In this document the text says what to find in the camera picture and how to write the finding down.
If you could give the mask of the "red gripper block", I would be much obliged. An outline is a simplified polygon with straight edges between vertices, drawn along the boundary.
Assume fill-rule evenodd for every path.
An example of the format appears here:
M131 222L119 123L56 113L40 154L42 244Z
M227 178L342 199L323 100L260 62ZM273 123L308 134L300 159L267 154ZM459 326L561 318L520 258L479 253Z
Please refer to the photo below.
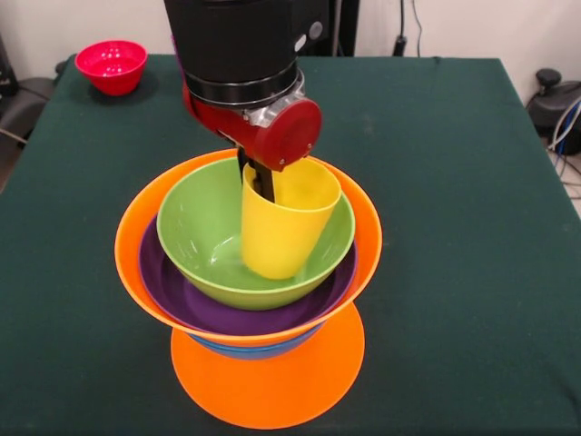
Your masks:
M211 132L238 146L237 163L241 183L244 167L254 170L253 188L265 200L274 203L271 171L307 156L317 142L322 123L319 106L301 96L257 111L234 111L206 104L182 87L182 99L188 112Z

